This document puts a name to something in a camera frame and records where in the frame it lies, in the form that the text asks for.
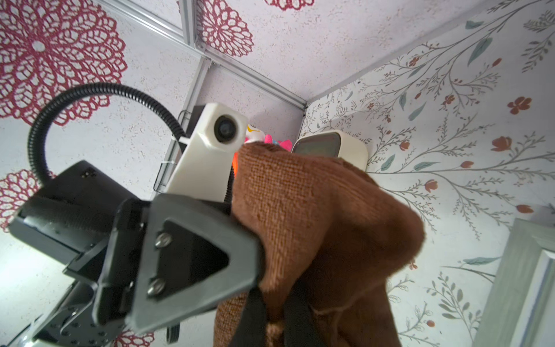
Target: camera lens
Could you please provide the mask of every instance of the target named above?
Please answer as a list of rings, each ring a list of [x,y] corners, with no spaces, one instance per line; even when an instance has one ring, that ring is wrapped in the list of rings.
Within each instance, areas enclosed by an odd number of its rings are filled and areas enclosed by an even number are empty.
[[[214,134],[219,142],[229,142],[235,137],[237,127],[235,122],[227,115],[222,115],[216,120],[214,125]]]

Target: black strap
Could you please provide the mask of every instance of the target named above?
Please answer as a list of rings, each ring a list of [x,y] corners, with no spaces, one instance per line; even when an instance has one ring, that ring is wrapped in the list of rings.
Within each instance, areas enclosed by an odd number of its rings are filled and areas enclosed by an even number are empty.
[[[285,315],[285,347],[326,347],[316,329],[308,303],[306,290],[297,281],[283,307]]]
[[[285,347],[326,347],[316,329],[304,286],[297,282],[284,305]],[[247,296],[241,320],[229,347],[264,347],[266,340],[266,305],[258,287]]]
[[[266,305],[262,292],[254,287],[246,298],[241,321],[229,347],[264,347],[266,343]]]

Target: ceiling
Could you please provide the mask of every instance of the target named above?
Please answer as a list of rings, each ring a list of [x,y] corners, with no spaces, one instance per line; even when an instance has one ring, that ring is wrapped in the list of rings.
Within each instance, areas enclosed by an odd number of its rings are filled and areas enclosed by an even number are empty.
[[[176,0],[133,0],[181,27]],[[484,0],[199,0],[213,47],[297,95],[316,95]]]

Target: pink toy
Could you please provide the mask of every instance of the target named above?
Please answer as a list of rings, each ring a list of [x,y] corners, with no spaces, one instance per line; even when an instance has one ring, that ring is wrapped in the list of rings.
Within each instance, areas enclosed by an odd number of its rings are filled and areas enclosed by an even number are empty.
[[[272,135],[266,135],[266,137],[264,138],[264,143],[278,144],[283,149],[287,150],[288,152],[290,152],[293,149],[293,143],[291,142],[291,140],[275,141],[275,140],[272,139]]]

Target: screw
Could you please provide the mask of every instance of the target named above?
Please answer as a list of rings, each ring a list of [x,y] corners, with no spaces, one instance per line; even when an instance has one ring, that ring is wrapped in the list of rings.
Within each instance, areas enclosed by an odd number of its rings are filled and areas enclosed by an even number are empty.
[[[156,243],[154,245],[156,248],[164,248],[171,243],[172,237],[168,233],[161,233],[156,238]]]
[[[166,288],[166,282],[161,278],[156,278],[150,283],[147,294],[148,296],[156,296]]]

